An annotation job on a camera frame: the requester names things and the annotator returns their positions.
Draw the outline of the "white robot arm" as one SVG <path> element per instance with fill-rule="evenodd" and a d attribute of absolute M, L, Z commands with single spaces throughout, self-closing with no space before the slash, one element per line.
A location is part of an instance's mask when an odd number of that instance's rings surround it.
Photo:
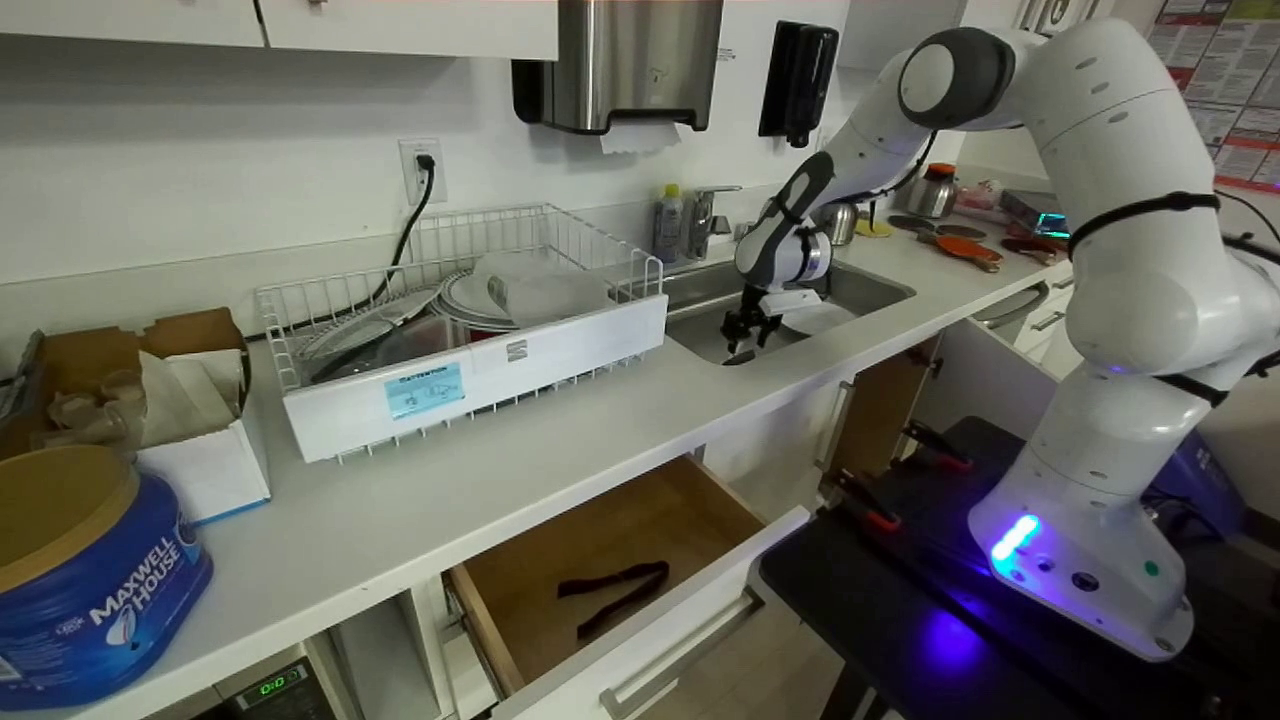
<path fill-rule="evenodd" d="M 1280 270 L 1223 241 L 1214 166 L 1154 46 L 1122 19 L 1060 36 L 945 28 L 895 53 L 845 126 L 735 241 L 738 305 L 719 320 L 755 353 L 832 269 L 823 206 L 893 187 L 937 130 L 1018 126 L 1071 222 L 1066 340 L 1079 368 L 967 537 L 991 577 L 1164 665 L 1196 626 L 1189 571 L 1139 495 L 1182 437 L 1280 353 Z"/>

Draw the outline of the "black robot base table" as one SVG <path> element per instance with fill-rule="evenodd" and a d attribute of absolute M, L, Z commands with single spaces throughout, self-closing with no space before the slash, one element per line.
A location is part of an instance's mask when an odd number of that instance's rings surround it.
<path fill-rule="evenodd" d="M 762 583 L 845 656 L 832 702 L 874 686 L 906 720 L 1280 720 L 1277 569 L 1154 479 L 1196 637 L 1144 665 L 995 580 L 963 512 L 1018 439 L 960 421 L 938 450 L 820 507 L 758 556 Z"/>

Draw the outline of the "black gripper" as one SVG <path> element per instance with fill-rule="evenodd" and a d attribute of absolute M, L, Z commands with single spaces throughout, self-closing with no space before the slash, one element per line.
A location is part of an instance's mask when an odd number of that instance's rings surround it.
<path fill-rule="evenodd" d="M 738 305 L 719 320 L 723 365 L 738 359 L 738 340 L 751 340 L 751 349 L 762 353 L 777 330 L 778 330 L 778 316 L 762 313 L 762 289 L 749 285 L 738 292 Z"/>

